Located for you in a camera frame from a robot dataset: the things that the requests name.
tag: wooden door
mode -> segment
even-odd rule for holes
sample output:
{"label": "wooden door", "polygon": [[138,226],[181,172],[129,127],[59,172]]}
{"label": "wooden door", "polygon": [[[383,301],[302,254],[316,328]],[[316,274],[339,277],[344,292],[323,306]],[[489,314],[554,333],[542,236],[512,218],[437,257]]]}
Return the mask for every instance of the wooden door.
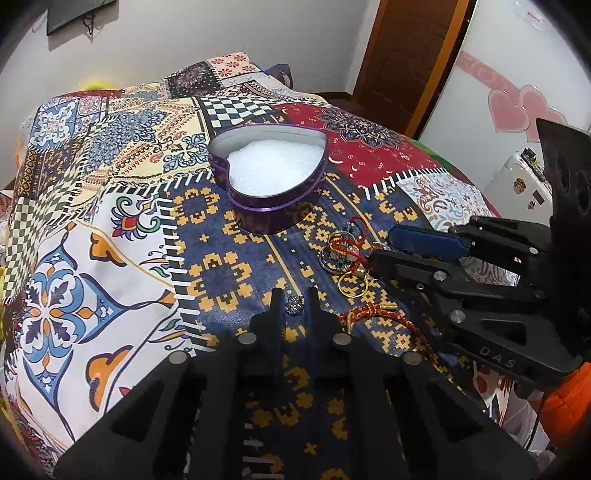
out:
{"label": "wooden door", "polygon": [[469,3],[381,0],[353,94],[365,117],[415,134],[459,46]]}

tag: patchwork bedspread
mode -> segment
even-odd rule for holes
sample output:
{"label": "patchwork bedspread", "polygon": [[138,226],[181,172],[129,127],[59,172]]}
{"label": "patchwork bedspread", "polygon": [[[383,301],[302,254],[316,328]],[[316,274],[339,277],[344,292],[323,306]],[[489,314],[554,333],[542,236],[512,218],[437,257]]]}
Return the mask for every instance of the patchwork bedspread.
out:
{"label": "patchwork bedspread", "polygon": [[[207,162],[217,133],[259,123],[330,138],[317,206],[271,236],[237,227]],[[352,216],[367,221],[369,247],[395,224],[445,230],[473,214],[490,215],[480,193],[405,137],[287,89],[243,53],[155,83],[48,101],[18,173],[4,282],[2,391],[23,441],[51,472],[172,351],[207,355],[222,332],[244,332],[274,287],[289,296],[316,286],[336,313],[391,303],[411,320],[425,315],[394,284],[371,281],[363,297],[347,299],[317,254]],[[474,271],[504,281],[496,268]],[[245,464],[246,478],[350,477],[345,403],[311,385],[303,322],[289,316],[285,326],[280,397],[254,400],[245,413],[245,438],[256,440],[245,457],[261,459]],[[353,334],[391,355],[425,350],[391,320],[359,322]],[[450,368],[442,363],[442,374]],[[498,412],[498,401],[489,407]]]}

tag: red patterned fabric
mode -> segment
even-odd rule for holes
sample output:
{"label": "red patterned fabric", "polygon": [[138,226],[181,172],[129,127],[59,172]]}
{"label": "red patterned fabric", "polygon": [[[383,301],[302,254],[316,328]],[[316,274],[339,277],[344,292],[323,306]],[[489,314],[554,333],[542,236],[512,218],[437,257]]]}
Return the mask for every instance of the red patterned fabric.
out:
{"label": "red patterned fabric", "polygon": [[280,108],[294,123],[326,132],[331,162],[358,186],[369,187],[402,171],[440,167],[402,135],[344,110],[303,103]]}
{"label": "red patterned fabric", "polygon": [[119,98],[123,95],[123,90],[82,90],[80,92],[70,92],[60,95],[62,98],[69,97],[113,97]]}

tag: checkered pattern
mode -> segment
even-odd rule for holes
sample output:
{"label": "checkered pattern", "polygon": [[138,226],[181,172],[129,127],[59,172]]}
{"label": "checkered pattern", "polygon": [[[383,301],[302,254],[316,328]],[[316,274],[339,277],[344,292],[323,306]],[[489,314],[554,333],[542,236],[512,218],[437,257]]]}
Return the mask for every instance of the checkered pattern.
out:
{"label": "checkered pattern", "polygon": [[318,100],[316,98],[311,98],[311,97],[275,100],[273,105],[280,105],[282,103],[305,103],[306,105],[321,106],[323,108],[333,108],[333,106],[330,103],[328,103],[326,100]]}
{"label": "checkered pattern", "polygon": [[202,101],[213,128],[231,127],[249,116],[265,115],[273,110],[269,103],[276,102],[249,97],[202,97]]}
{"label": "checkered pattern", "polygon": [[11,300],[24,286],[37,255],[38,244],[50,225],[63,225],[73,216],[66,210],[79,186],[79,162],[72,164],[64,177],[44,191],[37,200],[20,197],[14,207],[7,246],[4,299]]}
{"label": "checkered pattern", "polygon": [[14,206],[14,220],[7,246],[4,297],[10,299],[22,286],[35,257],[34,212],[37,200],[20,197]]}

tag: heart decoration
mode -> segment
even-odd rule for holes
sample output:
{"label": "heart decoration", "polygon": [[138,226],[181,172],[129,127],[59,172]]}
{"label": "heart decoration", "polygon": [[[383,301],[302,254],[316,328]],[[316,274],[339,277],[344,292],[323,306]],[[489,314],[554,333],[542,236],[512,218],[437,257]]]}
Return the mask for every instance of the heart decoration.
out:
{"label": "heart decoration", "polygon": [[520,133],[530,127],[530,116],[525,108],[516,105],[504,90],[491,90],[488,108],[496,132]]}
{"label": "heart decoration", "polygon": [[525,85],[519,93],[519,104],[527,110],[530,125],[525,131],[528,142],[539,142],[540,134],[535,124],[536,118],[544,118],[558,124],[567,125],[566,118],[556,108],[548,107],[546,98],[540,90],[532,85]]}

